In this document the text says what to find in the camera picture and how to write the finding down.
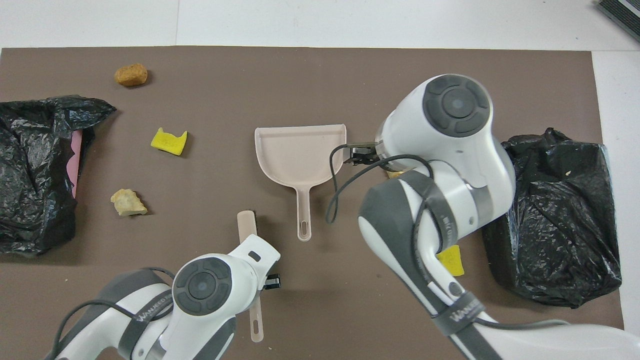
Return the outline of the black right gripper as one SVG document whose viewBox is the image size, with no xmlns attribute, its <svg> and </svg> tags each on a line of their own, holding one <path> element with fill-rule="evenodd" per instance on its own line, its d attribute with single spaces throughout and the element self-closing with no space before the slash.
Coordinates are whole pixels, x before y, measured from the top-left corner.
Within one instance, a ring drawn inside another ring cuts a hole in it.
<svg viewBox="0 0 640 360">
<path fill-rule="evenodd" d="M 370 166 L 377 161 L 380 161 L 380 156 L 377 153 L 377 144 L 375 142 L 358 142 L 346 144 L 348 150 L 348 157 L 345 158 L 345 164 L 352 164 L 352 166 Z"/>
</svg>

